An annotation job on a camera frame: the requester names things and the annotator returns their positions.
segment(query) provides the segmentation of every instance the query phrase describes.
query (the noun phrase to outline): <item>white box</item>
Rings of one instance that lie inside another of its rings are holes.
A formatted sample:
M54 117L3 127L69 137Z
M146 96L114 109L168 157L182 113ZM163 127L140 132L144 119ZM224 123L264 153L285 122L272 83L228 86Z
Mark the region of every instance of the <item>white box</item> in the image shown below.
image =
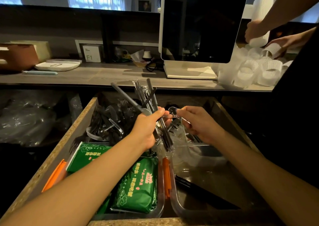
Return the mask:
M86 62L89 63L100 63L102 46L97 44L86 44L83 45L83 52Z

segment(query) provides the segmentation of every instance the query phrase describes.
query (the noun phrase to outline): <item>photo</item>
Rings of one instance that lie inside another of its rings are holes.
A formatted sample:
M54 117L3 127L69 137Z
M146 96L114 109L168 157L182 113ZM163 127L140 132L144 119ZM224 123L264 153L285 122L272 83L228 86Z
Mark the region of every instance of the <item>photo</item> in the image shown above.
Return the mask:
M151 12L151 3L149 0L139 0L138 1L138 11Z

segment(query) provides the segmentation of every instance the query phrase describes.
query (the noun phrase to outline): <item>green package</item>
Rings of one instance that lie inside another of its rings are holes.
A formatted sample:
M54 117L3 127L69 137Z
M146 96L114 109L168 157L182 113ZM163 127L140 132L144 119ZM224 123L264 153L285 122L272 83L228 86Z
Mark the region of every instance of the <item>green package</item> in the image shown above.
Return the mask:
M141 157L122 178L111 210L152 211L157 204L157 166L156 157Z
M66 171L74 173L108 151L111 146L81 142L68 164Z
M111 193L104 200L102 205L97 210L96 214L105 214L106 210L108 210L110 208L110 199L111 199Z

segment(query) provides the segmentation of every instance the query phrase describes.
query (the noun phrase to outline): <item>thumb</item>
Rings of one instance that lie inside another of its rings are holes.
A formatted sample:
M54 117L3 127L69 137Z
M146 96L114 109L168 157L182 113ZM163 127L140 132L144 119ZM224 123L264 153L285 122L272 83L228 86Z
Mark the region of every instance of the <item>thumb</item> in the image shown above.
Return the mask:
M164 115L164 113L165 113L165 109L160 108L158 111L154 112L149 117L151 120L154 120L156 122L160 117Z
M195 115L187 110L178 109L177 115L183 117L184 119L187 119L189 122L192 122L194 120Z

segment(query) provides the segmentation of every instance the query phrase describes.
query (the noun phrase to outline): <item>black screen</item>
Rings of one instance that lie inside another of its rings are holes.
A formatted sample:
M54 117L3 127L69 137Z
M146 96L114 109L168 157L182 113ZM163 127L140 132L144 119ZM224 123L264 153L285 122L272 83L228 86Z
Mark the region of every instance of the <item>black screen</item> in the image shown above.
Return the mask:
M165 0L162 59L228 63L246 0Z

